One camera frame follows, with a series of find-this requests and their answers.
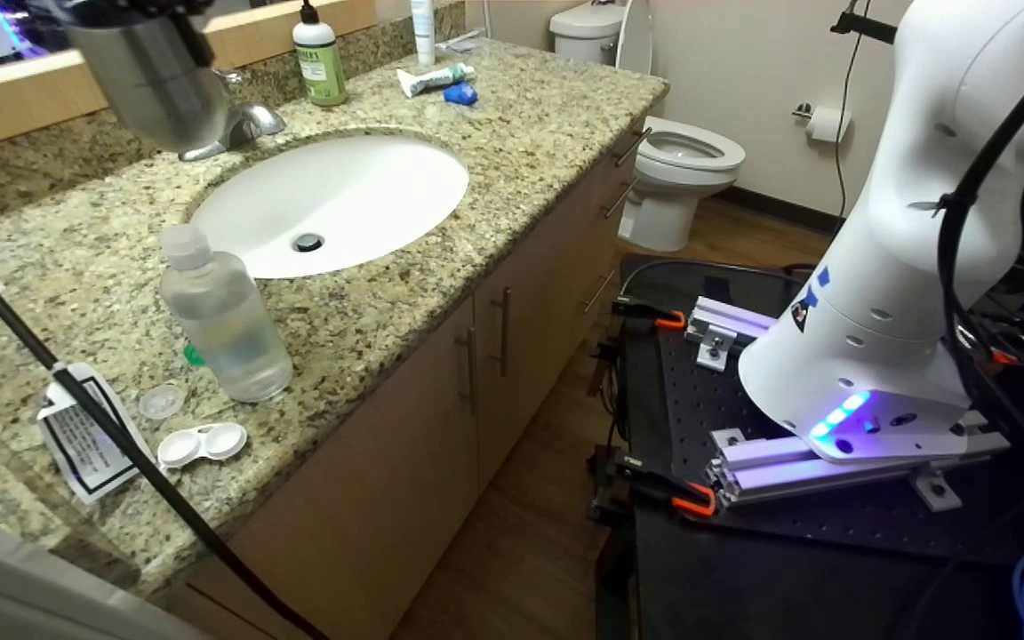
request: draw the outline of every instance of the backsplash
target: backsplash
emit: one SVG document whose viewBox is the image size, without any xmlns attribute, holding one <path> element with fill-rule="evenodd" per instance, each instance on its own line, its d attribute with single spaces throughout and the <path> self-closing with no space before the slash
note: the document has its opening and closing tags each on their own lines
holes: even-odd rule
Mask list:
<svg viewBox="0 0 1024 640">
<path fill-rule="evenodd" d="M 437 12 L 437 40 L 464 30 L 464 2 Z M 385 20 L 336 40 L 346 75 L 366 75 L 388 60 L 411 55 L 411 26 Z M 290 55 L 240 68 L 240 101 L 279 108 L 301 96 L 298 68 Z M 117 124 L 112 111 L 75 116 L 52 127 L 40 127 L 0 143 L 0 215 L 30 202 L 46 193 L 64 193 L 82 181 L 112 173 L 125 165 L 155 156 L 161 147 L 130 136 Z"/>
</svg>

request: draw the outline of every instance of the plastic water bottle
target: plastic water bottle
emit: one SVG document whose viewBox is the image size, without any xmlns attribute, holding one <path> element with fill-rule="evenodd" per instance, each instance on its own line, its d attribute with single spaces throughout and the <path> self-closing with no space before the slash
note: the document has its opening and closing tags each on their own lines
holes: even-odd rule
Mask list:
<svg viewBox="0 0 1024 640">
<path fill-rule="evenodd" d="M 267 402 L 290 385 L 290 358 L 260 288 L 231 251 L 212 251 L 200 229 L 161 235 L 163 306 L 235 402 Z"/>
</svg>

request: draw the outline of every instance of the toilet paper roll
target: toilet paper roll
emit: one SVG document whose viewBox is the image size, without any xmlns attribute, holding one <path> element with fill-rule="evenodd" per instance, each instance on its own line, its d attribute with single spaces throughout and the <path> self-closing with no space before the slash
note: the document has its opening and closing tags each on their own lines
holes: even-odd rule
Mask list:
<svg viewBox="0 0 1024 640">
<path fill-rule="evenodd" d="M 839 111 L 809 111 L 807 116 L 807 138 L 839 147 L 846 138 L 846 127 L 854 124 L 850 113 Z"/>
</svg>

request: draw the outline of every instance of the wooden cabinet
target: wooden cabinet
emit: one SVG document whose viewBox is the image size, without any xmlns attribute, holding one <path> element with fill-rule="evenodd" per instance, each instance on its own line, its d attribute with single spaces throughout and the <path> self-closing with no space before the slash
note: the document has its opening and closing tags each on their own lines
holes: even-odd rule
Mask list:
<svg viewBox="0 0 1024 640">
<path fill-rule="evenodd" d="M 613 273 L 613 220 L 636 136 L 605 152 L 488 281 L 231 537 L 329 638 L 388 638 L 555 388 Z M 209 602 L 298 638 L 205 558 L 176 616 Z"/>
</svg>

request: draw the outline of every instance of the toilet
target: toilet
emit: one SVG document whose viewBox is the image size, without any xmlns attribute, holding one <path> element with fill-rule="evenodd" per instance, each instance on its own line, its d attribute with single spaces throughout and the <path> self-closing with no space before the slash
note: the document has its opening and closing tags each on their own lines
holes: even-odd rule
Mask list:
<svg viewBox="0 0 1024 640">
<path fill-rule="evenodd" d="M 552 15 L 555 55 L 654 71 L 650 0 L 580 2 Z M 647 251 L 677 251 L 688 242 L 698 202 L 728 190 L 745 151 L 708 127 L 647 116 L 634 165 L 619 239 Z"/>
</svg>

